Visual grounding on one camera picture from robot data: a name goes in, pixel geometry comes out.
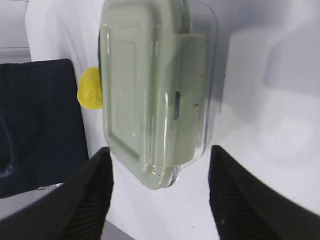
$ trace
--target dark blue cloth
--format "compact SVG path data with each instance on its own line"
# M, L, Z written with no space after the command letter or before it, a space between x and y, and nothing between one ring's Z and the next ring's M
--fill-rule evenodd
M0 198L64 182L89 159L70 60L0 64L0 111L0 177L17 158Z

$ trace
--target yellow object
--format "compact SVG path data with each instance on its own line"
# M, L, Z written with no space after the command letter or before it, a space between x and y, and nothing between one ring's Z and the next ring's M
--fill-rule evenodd
M98 67L88 68L79 81L77 98L86 109L102 109L102 87Z

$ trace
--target ribbed rubber pad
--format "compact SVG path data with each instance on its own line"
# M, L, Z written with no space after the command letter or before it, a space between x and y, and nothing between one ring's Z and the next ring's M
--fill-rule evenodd
M209 186L221 240L320 240L318 215L263 184L220 146L212 147Z
M87 186L83 200L57 240L99 240L110 207L113 176L110 162L102 160Z
M0 221L0 240L99 240L113 191L109 148L45 197Z

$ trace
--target transparent plastic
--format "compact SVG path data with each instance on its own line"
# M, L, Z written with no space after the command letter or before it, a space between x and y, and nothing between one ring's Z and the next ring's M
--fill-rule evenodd
M109 0L99 59L111 152L150 189L199 159L207 134L216 18L195 0Z

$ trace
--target black fabric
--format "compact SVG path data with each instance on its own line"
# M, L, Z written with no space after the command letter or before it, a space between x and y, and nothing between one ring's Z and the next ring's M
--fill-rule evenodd
M70 60L0 64L0 111L10 119L18 149L18 167L0 178L0 198L64 182L88 160ZM0 126L1 170L11 155Z
M99 240L113 191L109 148L62 186L0 221L1 240Z
M211 150L209 187L221 240L320 240L318 215L263 184L220 146Z

